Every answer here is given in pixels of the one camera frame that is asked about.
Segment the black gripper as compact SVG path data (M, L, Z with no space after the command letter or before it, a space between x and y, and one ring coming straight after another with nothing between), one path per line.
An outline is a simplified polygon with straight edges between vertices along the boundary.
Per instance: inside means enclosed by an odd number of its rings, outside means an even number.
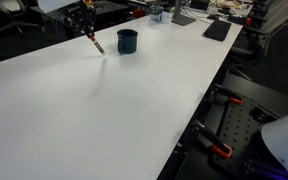
M95 7L87 7L85 3L75 3L63 9L63 23L69 27L81 31L88 38L95 36L94 26Z

